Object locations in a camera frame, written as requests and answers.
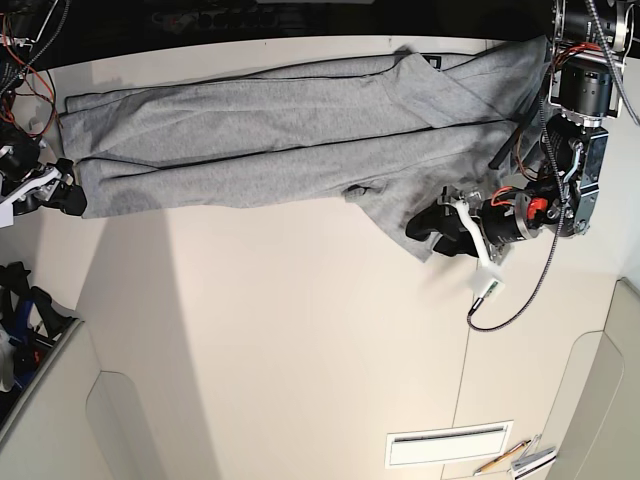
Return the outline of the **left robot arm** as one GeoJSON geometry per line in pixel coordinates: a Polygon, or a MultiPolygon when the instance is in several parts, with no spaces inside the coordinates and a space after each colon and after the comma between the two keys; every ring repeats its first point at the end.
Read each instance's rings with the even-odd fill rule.
{"type": "Polygon", "coordinates": [[[491,160],[512,157],[526,179],[489,196],[451,188],[407,224],[405,234],[436,241],[437,252],[490,258],[544,228],[586,232],[599,195],[608,132],[602,123],[629,105],[625,60],[634,41],[634,1],[556,1],[550,65],[536,103],[491,160]]]}

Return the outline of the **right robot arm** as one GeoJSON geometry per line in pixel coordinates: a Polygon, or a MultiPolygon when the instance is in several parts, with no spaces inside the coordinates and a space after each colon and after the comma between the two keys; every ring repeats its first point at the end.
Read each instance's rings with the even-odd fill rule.
{"type": "Polygon", "coordinates": [[[54,156],[57,90],[38,70],[66,23],[69,1],[1,3],[1,226],[41,207],[80,217],[87,200],[74,164],[54,156]]]}

